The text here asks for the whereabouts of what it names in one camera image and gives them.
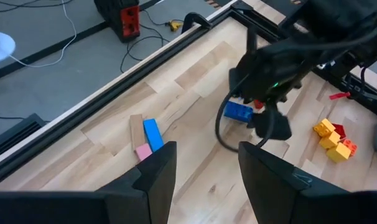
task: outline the black bracket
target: black bracket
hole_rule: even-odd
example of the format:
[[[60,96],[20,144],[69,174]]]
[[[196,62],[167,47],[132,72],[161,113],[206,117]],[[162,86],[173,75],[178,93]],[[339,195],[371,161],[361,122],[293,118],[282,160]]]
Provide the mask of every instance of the black bracket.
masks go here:
[[[200,14],[196,12],[190,12],[184,17],[182,34],[188,31],[194,25],[194,22],[197,24],[200,24],[202,27],[206,29],[212,28],[212,23],[207,21],[206,18],[204,18],[203,16],[201,16]]]
[[[233,3],[230,7],[236,10],[241,10],[241,11],[250,11],[253,10],[253,7],[250,6],[249,4],[246,4],[243,1],[236,1]]]

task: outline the yellow object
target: yellow object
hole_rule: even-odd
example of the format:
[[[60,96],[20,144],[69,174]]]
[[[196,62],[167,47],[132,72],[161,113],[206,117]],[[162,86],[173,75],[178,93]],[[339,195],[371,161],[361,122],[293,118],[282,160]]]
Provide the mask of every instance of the yellow object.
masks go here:
[[[350,152],[350,149],[347,148],[344,144],[338,143],[337,147],[334,147],[327,151],[327,156],[334,162],[338,163],[348,160]]]
[[[172,32],[176,32],[182,25],[183,25],[183,22],[176,22],[176,21],[168,22],[168,26],[170,27],[170,31]]]
[[[323,119],[318,125],[313,127],[313,130],[319,134],[320,137],[325,137],[331,134],[335,127],[327,119]]]
[[[340,140],[340,135],[333,131],[329,136],[323,137],[319,144],[324,148],[324,149],[330,149],[332,147],[335,147],[338,145],[338,142]]]

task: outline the yellow lego brick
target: yellow lego brick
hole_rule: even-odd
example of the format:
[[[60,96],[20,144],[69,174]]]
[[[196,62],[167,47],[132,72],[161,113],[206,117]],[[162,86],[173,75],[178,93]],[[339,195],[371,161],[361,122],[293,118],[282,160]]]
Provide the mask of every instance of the yellow lego brick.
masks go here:
[[[334,162],[342,162],[349,159],[351,150],[344,144],[338,143],[337,147],[333,147],[327,151],[327,156]]]
[[[324,149],[330,149],[332,147],[335,147],[338,145],[340,139],[340,135],[333,131],[330,135],[323,137],[319,144],[324,148]]]
[[[331,134],[335,127],[327,119],[323,119],[318,125],[313,127],[313,130],[319,134],[320,137],[325,137]]]

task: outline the blue block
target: blue block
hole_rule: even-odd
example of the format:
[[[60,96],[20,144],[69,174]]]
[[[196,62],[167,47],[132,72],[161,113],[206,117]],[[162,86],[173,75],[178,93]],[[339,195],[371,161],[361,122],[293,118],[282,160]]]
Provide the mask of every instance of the blue block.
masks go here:
[[[151,151],[156,152],[160,149],[164,142],[155,119],[147,119],[143,121],[144,132],[147,136],[147,141],[150,145]]]
[[[237,121],[248,123],[251,120],[253,109],[234,102],[227,102],[225,107],[225,116]]]

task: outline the wooden floor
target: wooden floor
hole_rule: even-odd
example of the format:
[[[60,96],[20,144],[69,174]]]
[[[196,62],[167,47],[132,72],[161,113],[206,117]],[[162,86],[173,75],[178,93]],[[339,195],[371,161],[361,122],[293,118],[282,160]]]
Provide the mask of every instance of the wooden floor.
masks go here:
[[[257,0],[247,2],[276,22],[282,19]],[[165,142],[178,144],[169,223],[256,223],[237,154],[223,149],[214,134],[216,112],[228,91],[228,69],[243,55],[245,43],[246,28],[227,19],[1,182],[0,190],[96,190],[138,162],[129,116],[142,113],[157,120]],[[267,43],[259,38],[258,44]],[[279,104],[293,136],[269,141],[264,150],[344,189],[377,189],[371,143],[377,117],[354,101],[330,101],[328,96],[337,92],[307,75],[303,87]],[[323,118],[346,127],[358,145],[355,157],[341,164],[327,158],[312,131]],[[259,141],[243,124],[223,118],[221,127],[232,145]]]

